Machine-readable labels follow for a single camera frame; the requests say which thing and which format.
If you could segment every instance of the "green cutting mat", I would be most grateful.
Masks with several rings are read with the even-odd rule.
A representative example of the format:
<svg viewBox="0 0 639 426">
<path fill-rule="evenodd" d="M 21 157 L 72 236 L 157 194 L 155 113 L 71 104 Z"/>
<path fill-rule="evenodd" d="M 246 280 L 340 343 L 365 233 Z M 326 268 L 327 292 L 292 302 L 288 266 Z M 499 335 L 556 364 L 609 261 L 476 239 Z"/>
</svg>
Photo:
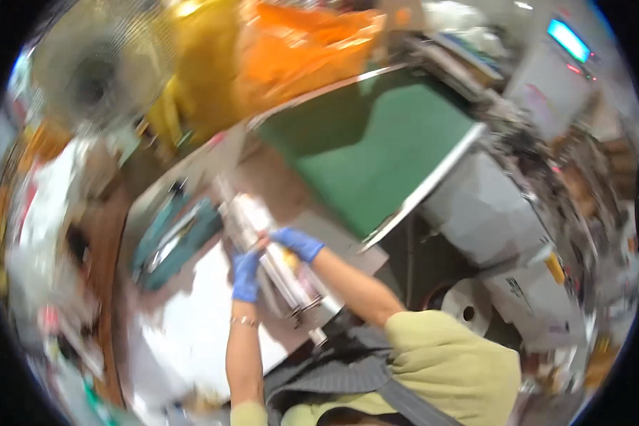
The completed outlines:
<svg viewBox="0 0 639 426">
<path fill-rule="evenodd" d="M 405 68 L 283 110 L 257 132 L 365 238 L 469 131 L 466 107 L 447 86 Z"/>
</svg>

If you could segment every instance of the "blue nitrile glove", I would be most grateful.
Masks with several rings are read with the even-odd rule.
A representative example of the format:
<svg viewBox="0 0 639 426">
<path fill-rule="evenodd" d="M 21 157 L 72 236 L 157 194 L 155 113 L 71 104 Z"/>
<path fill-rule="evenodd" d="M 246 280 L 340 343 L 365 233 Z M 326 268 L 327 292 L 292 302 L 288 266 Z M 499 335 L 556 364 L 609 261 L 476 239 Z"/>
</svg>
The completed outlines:
<svg viewBox="0 0 639 426">
<path fill-rule="evenodd" d="M 300 260 L 312 263 L 324 243 L 293 228 L 281 228 L 270 234 L 270 239 L 293 251 Z"/>
<path fill-rule="evenodd" d="M 256 271 L 258 270 L 261 252 L 252 249 L 246 254 L 236 254 L 234 256 L 234 274 L 232 285 L 232 299 L 255 303 L 258 298 L 258 280 Z"/>
</svg>

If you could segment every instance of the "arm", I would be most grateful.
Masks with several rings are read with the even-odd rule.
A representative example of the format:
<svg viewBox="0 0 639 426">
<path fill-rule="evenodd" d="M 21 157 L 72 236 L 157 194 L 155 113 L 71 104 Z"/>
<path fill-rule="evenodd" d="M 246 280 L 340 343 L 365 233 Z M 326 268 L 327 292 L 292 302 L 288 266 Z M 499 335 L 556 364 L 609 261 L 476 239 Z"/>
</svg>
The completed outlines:
<svg viewBox="0 0 639 426">
<path fill-rule="evenodd" d="M 369 324 L 383 327 L 391 316 L 406 311 L 388 286 L 345 263 L 324 243 L 292 228 L 282 228 L 270 237 L 309 263 L 349 309 Z"/>
<path fill-rule="evenodd" d="M 233 300 L 232 318 L 244 317 L 257 320 L 256 305 Z M 263 405 L 263 364 L 257 327 L 233 321 L 225 355 L 225 372 L 230 384 L 232 408 L 248 401 Z"/>
</svg>

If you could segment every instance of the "gray vest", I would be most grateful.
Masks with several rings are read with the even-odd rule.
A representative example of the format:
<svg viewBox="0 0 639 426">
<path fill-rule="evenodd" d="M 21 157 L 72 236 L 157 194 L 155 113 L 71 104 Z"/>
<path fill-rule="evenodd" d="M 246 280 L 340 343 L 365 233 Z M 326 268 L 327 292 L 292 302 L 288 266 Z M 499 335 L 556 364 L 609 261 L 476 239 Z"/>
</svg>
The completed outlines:
<svg viewBox="0 0 639 426">
<path fill-rule="evenodd" d="M 360 326 L 331 337 L 312 356 L 296 360 L 292 355 L 265 377 L 268 424 L 280 426 L 284 412 L 301 402 L 376 391 L 415 426 L 461 426 L 392 378 L 391 350 L 381 330 Z"/>
</svg>

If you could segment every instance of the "forearm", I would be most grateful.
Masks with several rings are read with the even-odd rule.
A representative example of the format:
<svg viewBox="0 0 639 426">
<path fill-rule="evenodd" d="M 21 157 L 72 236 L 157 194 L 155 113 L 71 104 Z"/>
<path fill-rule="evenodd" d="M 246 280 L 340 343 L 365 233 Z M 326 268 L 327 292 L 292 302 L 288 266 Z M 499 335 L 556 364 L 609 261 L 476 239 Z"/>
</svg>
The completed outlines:
<svg viewBox="0 0 639 426">
<path fill-rule="evenodd" d="M 234 300 L 232 317 L 257 319 L 256 305 Z M 231 324 L 225 355 L 225 372 L 230 385 L 232 407 L 246 401 L 264 404 L 263 364 L 256 327 L 237 322 Z"/>
<path fill-rule="evenodd" d="M 388 286 L 344 262 L 326 247 L 317 254 L 312 267 L 348 308 L 369 324 L 383 327 L 391 316 L 406 311 Z"/>
</svg>

